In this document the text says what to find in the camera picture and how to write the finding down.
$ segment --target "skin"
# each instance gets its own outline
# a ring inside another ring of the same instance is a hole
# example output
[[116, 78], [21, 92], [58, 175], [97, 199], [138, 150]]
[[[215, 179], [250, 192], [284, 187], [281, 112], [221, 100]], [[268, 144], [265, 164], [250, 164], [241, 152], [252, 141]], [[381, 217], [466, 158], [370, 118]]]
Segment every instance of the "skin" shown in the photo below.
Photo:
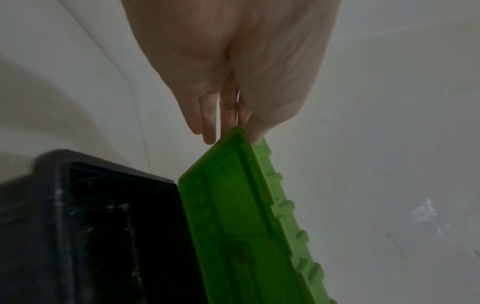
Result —
[[302, 107], [340, 0], [122, 0], [133, 33], [207, 144], [235, 125], [258, 143]]

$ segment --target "lid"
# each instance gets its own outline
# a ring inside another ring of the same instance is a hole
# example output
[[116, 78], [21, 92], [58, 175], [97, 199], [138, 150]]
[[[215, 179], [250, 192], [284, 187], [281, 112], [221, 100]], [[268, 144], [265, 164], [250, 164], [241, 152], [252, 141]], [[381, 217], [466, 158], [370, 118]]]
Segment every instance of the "lid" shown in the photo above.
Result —
[[334, 303], [270, 155], [237, 127], [178, 182], [208, 302]]

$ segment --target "green plastic lid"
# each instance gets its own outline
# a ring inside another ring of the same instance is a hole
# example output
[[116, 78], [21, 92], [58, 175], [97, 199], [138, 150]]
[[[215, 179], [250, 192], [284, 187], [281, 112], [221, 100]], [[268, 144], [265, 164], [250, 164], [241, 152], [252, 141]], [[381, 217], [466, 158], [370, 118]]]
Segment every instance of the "green plastic lid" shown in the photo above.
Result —
[[178, 182], [208, 302], [335, 303], [270, 155], [238, 127]]

